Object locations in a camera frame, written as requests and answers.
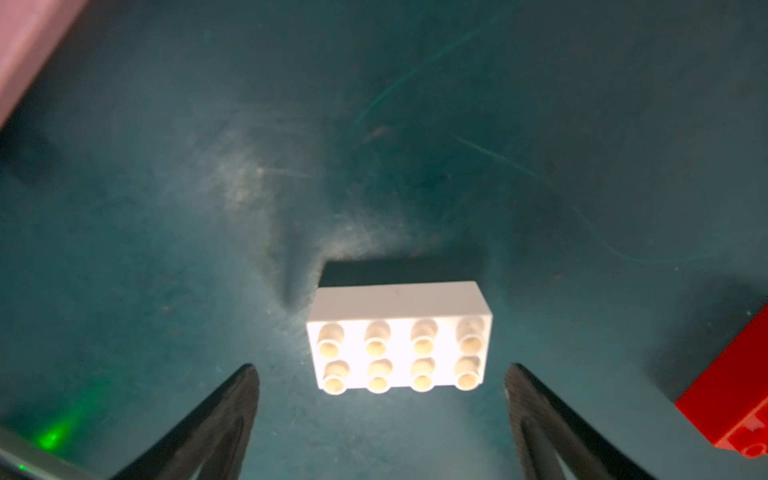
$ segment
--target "green light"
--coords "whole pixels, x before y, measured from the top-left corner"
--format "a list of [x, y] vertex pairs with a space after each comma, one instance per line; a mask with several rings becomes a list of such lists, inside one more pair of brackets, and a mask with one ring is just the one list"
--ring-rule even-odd
[[38, 437], [38, 446], [46, 452], [53, 452], [61, 446], [69, 430], [70, 425], [66, 423], [55, 426]]

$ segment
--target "pink object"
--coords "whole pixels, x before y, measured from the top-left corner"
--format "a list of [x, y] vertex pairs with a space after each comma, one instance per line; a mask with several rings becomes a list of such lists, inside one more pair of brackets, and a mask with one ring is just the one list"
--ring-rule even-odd
[[0, 0], [0, 127], [86, 0]]

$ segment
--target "teal table surface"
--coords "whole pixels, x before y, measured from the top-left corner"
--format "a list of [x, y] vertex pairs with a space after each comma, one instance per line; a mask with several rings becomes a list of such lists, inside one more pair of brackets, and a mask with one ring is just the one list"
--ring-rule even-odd
[[[245, 362], [245, 479], [521, 478], [512, 362], [660, 480], [768, 475], [673, 404], [768, 295], [764, 1], [94, 0], [0, 149], [0, 424], [96, 475]], [[476, 280], [485, 382], [320, 392], [326, 264]]]

